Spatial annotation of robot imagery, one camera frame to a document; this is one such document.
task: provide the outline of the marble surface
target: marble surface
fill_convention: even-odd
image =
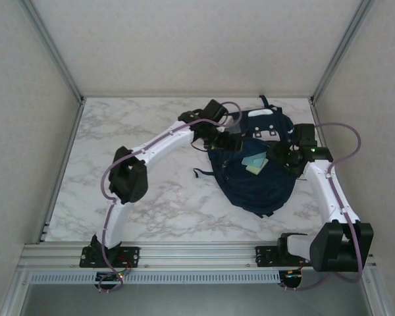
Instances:
[[[150,140],[169,127],[179,114],[203,108],[209,100],[204,97],[89,98],[45,240],[90,241],[109,207],[99,190],[99,181],[116,149],[122,145],[135,147]],[[243,109],[263,107],[256,97],[216,100],[235,101]],[[268,100],[282,107],[294,123],[313,122],[306,99]],[[276,240],[282,232],[310,233],[321,225],[307,181],[296,181],[284,207],[273,216],[260,219],[231,205],[212,176],[195,178],[194,167],[211,168],[206,153],[187,146],[150,170],[149,190],[135,204],[124,226],[124,240]]]

